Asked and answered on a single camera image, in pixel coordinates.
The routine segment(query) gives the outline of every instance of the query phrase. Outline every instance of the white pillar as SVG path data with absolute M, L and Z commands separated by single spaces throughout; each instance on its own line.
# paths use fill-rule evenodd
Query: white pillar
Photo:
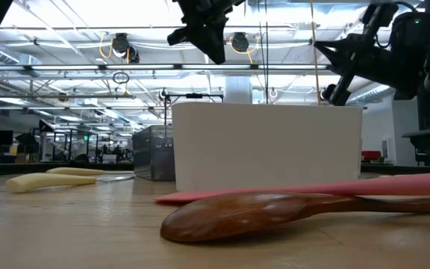
M 225 102 L 252 104 L 252 83 L 249 76 L 225 78 Z

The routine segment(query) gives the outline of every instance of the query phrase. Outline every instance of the wooden spoon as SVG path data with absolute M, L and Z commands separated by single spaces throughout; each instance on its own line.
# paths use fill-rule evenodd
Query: wooden spoon
M 161 236 L 177 242 L 210 241 L 315 214 L 347 211 L 430 213 L 430 198 L 386 201 L 323 194 L 226 194 L 174 211 L 162 222 Z

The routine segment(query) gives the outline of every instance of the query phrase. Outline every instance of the wooden table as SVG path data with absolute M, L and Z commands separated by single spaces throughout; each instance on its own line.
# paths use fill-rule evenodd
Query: wooden table
M 0 269 L 430 268 L 430 215 L 324 214 L 239 241 L 159 237 L 173 183 L 143 179 L 9 194 L 0 177 Z

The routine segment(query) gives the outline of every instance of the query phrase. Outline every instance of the white container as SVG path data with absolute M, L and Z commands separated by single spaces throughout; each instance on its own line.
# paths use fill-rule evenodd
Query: white container
M 355 181 L 361 108 L 173 105 L 177 190 Z

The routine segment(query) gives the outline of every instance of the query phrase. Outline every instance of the pink spatula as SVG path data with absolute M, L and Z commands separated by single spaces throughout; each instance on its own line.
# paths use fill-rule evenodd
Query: pink spatula
M 289 192 L 333 195 L 400 195 L 430 196 L 430 174 L 392 176 L 377 179 L 362 179 L 356 182 L 280 187 L 242 188 L 218 191 L 185 191 L 164 195 L 155 199 L 159 203 L 186 204 L 221 194 L 242 194 L 249 192 Z

